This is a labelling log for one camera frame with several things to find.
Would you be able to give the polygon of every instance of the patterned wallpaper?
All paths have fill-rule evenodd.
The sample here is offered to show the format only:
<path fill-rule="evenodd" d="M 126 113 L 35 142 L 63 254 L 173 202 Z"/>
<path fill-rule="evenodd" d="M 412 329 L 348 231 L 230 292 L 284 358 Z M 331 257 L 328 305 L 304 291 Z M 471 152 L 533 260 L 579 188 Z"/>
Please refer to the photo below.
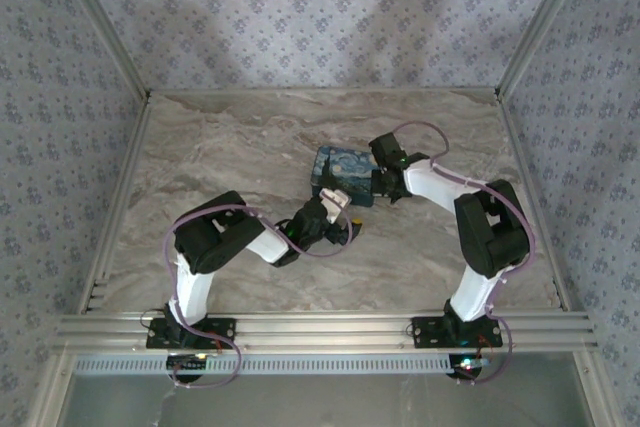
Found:
<path fill-rule="evenodd" d="M 0 0 L 0 425 L 78 302 L 139 103 L 76 0 Z"/>
<path fill-rule="evenodd" d="M 567 0 L 508 105 L 567 283 L 640 426 L 640 0 Z"/>
<path fill-rule="evenodd" d="M 494 86 L 540 0 L 101 0 L 151 89 Z"/>

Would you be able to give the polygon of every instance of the marble surface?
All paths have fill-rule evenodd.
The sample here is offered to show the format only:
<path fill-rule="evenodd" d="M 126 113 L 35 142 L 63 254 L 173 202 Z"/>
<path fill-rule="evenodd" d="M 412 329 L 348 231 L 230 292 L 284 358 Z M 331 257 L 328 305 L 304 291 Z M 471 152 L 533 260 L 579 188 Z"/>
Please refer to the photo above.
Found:
<path fill-rule="evenodd" d="M 150 120 L 119 234 L 103 309 L 143 311 L 170 295 L 160 243 L 183 212 L 235 189 L 272 220 L 291 217 L 310 197 L 320 145 L 367 143 L 411 119 L 438 124 L 451 140 L 442 165 L 516 185 L 515 161 L 490 100 L 447 91 L 218 93 L 151 98 Z M 441 141 L 411 127 L 408 152 L 433 154 Z M 363 232 L 335 257 L 301 257 L 277 269 L 244 251 L 216 274 L 212 312 L 441 308 L 464 270 L 454 217 L 423 198 L 352 207 Z M 336 246 L 316 244 L 315 252 Z M 507 284 L 498 305 L 557 307 L 544 252 Z"/>

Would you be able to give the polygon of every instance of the gray marble floor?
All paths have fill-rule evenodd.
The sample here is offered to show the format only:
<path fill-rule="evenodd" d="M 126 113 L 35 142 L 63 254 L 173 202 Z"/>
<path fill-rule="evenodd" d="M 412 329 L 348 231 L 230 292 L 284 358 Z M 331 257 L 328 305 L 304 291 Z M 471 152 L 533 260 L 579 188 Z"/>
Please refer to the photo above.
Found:
<path fill-rule="evenodd" d="M 526 205 L 499 112 L 490 101 L 445 91 L 224 93 L 162 97 L 151 115 L 110 270 L 106 311 L 142 311 L 169 297 L 163 234 L 180 214 L 227 190 L 273 220 L 310 197 L 309 176 L 323 144 L 367 149 L 369 140 L 411 119 L 441 126 L 451 140 L 442 165 L 465 175 L 505 178 Z M 408 152 L 433 154 L 425 128 L 400 134 Z M 213 312 L 440 308 L 464 261 L 454 217 L 422 198 L 350 208 L 362 234 L 328 259 L 301 258 L 276 269 L 242 252 L 214 280 Z M 323 242 L 313 247 L 328 252 Z M 544 252 L 502 291 L 498 305 L 557 307 Z"/>

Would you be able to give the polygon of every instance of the blue floral wallpaper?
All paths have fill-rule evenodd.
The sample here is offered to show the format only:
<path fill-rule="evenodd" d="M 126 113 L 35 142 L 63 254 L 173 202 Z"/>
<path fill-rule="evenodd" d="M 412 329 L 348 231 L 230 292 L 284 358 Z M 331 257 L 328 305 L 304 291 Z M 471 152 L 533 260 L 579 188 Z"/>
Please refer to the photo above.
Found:
<path fill-rule="evenodd" d="M 147 87 L 497 85 L 540 0 L 100 0 Z"/>
<path fill-rule="evenodd" d="M 0 425 L 86 278 L 140 107 L 76 0 L 0 0 Z"/>
<path fill-rule="evenodd" d="M 567 0 L 508 105 L 567 283 L 640 426 L 640 0 Z"/>

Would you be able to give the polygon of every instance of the wall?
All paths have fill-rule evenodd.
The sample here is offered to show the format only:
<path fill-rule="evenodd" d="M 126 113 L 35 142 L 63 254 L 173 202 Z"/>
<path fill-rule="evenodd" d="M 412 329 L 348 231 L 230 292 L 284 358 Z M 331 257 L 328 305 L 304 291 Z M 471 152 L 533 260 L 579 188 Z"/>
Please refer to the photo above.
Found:
<path fill-rule="evenodd" d="M 139 102 L 76 0 L 0 0 L 0 425 L 86 278 Z"/>
<path fill-rule="evenodd" d="M 101 0 L 151 89 L 494 86 L 540 0 Z"/>
<path fill-rule="evenodd" d="M 640 425 L 640 0 L 567 0 L 508 106 L 567 283 Z"/>

